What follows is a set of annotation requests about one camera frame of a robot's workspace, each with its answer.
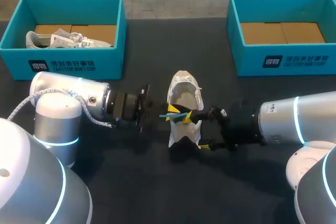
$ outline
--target cardboard box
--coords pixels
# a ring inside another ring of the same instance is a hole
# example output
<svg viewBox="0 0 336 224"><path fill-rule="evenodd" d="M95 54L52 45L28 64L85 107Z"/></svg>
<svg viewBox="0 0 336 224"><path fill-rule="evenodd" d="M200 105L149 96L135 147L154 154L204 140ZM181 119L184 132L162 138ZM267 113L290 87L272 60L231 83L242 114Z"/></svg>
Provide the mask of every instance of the cardboard box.
<svg viewBox="0 0 336 224"><path fill-rule="evenodd" d="M247 45L286 44L280 23L240 23Z"/></svg>
<svg viewBox="0 0 336 224"><path fill-rule="evenodd" d="M316 23L240 23L247 45L326 43Z"/></svg>
<svg viewBox="0 0 336 224"><path fill-rule="evenodd" d="M288 44L326 43L317 23L281 23Z"/></svg>
<svg viewBox="0 0 336 224"><path fill-rule="evenodd" d="M90 25L90 26L72 26L71 32L83 34L89 39L105 41L114 46L117 26L114 25Z"/></svg>
<svg viewBox="0 0 336 224"><path fill-rule="evenodd" d="M280 24L286 43L279 25L270 23ZM227 32L238 76L336 74L335 31L335 0L229 0Z"/></svg>
<svg viewBox="0 0 336 224"><path fill-rule="evenodd" d="M71 25L37 25L35 27L35 32L37 34L53 34L58 29L62 29L69 33L71 31L71 27Z"/></svg>
<svg viewBox="0 0 336 224"><path fill-rule="evenodd" d="M26 48L28 31L51 34L58 24L66 25L62 27L67 31L87 25L91 34L103 34L114 47ZM105 28L97 32L96 26ZM31 80L40 71L93 80L121 79L125 36L123 0L20 0L0 42L0 55L15 80Z"/></svg>

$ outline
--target shoe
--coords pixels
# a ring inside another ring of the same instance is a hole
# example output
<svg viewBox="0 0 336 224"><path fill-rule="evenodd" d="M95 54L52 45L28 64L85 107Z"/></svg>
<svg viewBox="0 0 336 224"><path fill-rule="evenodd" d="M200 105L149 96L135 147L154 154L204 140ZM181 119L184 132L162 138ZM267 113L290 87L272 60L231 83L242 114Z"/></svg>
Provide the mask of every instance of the shoe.
<svg viewBox="0 0 336 224"><path fill-rule="evenodd" d="M189 72L179 71L173 76L169 86L167 102L169 104L179 104L191 110L202 110L204 105L200 89L196 79ZM169 148L185 136L198 145L201 139L201 123L202 121L197 124L170 121Z"/></svg>
<svg viewBox="0 0 336 224"><path fill-rule="evenodd" d="M49 35L29 31L26 35L27 48L94 48L113 47L107 42L88 39L79 33L68 33L62 29Z"/></svg>

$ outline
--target teal box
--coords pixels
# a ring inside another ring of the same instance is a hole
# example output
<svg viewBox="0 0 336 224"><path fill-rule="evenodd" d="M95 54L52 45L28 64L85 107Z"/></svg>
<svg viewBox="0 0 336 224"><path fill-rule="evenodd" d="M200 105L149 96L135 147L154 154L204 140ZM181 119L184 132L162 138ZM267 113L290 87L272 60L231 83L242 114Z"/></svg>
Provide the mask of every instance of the teal box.
<svg viewBox="0 0 336 224"><path fill-rule="evenodd" d="M314 22L326 43L246 45L244 22ZM336 74L335 0L229 0L227 32L238 76Z"/></svg>
<svg viewBox="0 0 336 224"><path fill-rule="evenodd" d="M114 47L27 49L26 34L38 24L116 25ZM14 80L31 80L41 70L121 79L125 34L123 0L20 0L0 42L0 55Z"/></svg>

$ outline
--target black table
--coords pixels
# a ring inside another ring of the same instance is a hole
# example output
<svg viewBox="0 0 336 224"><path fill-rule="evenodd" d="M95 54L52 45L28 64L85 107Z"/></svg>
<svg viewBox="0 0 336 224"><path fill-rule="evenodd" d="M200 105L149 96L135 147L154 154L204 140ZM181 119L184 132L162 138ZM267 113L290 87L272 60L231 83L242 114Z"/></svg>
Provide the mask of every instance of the black table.
<svg viewBox="0 0 336 224"><path fill-rule="evenodd" d="M0 23L0 37L7 23ZM172 76L188 70L202 87L206 108L227 108L237 97L253 104L335 90L336 76L236 77L226 19L129 20L123 79L127 92L151 84L165 100ZM29 93L0 61L0 116L8 117ZM15 122L33 130L28 105ZM92 223L298 223L286 181L288 158L300 146L244 146L197 154L168 150L169 124L152 135L111 130L84 120L75 172L93 200ZM219 138L203 123L204 137Z"/></svg>

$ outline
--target printed logo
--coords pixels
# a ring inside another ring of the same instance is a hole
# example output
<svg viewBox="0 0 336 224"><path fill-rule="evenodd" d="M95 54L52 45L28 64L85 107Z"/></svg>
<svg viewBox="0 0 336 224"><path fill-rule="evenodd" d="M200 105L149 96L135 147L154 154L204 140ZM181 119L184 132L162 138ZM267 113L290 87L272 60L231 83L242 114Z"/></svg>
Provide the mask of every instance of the printed logo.
<svg viewBox="0 0 336 224"><path fill-rule="evenodd" d="M282 60L282 55L266 56L263 68L278 68Z"/></svg>
<svg viewBox="0 0 336 224"><path fill-rule="evenodd" d="M33 72L49 72L49 68L45 60L29 60L28 62Z"/></svg>

